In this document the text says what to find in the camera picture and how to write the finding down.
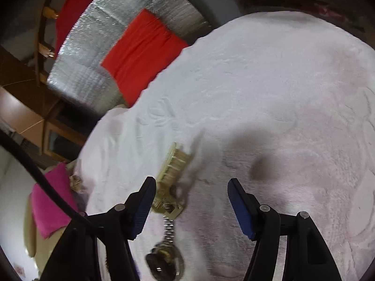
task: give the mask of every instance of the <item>white bedspread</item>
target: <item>white bedspread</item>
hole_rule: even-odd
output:
[[[156,177],[175,141],[194,155],[175,222],[183,280],[246,272],[254,244],[227,197],[232,177],[278,212],[308,211],[343,280],[358,280],[375,256],[374,78],[375,51],[323,20],[296,12],[235,19],[184,49],[134,107],[98,123],[77,169],[91,194],[87,213]],[[162,239],[162,220],[151,212],[131,242],[142,280],[152,280],[144,256]]]

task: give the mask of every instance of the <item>white blanket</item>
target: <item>white blanket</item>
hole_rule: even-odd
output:
[[[303,13],[229,22],[184,49],[134,107],[98,123],[76,170],[90,193],[87,213],[123,203],[156,177],[175,141],[194,156],[175,222],[183,280],[244,277],[254,243],[230,206],[232,177],[280,213],[308,211],[343,280],[358,280],[375,256],[374,61],[368,45]],[[152,280],[144,256],[162,239],[162,220],[151,212],[131,242],[142,280]],[[282,238],[275,280],[284,255]]]

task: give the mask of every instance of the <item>beige claw clip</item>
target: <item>beige claw clip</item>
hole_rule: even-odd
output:
[[[152,209],[171,220],[174,220],[181,213],[183,207],[171,195],[170,190],[181,176],[183,169],[189,162],[189,158],[188,154],[178,149],[177,144],[173,143],[168,157],[156,178],[156,195],[152,203]]]

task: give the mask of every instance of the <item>magenta cushion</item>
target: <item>magenta cushion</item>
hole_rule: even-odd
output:
[[[65,164],[57,165],[53,170],[47,172],[45,177],[64,201],[78,211],[77,203],[69,185],[69,176]],[[61,227],[67,226],[71,221],[71,218],[46,195],[38,184],[34,185],[31,192],[31,206],[36,227],[45,239]]]

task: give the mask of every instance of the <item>red cloth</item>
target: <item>red cloth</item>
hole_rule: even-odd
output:
[[[102,67],[116,80],[131,107],[142,90],[188,45],[144,9],[109,51]]]
[[[66,36],[93,0],[65,0],[56,19],[56,54],[63,45]]]

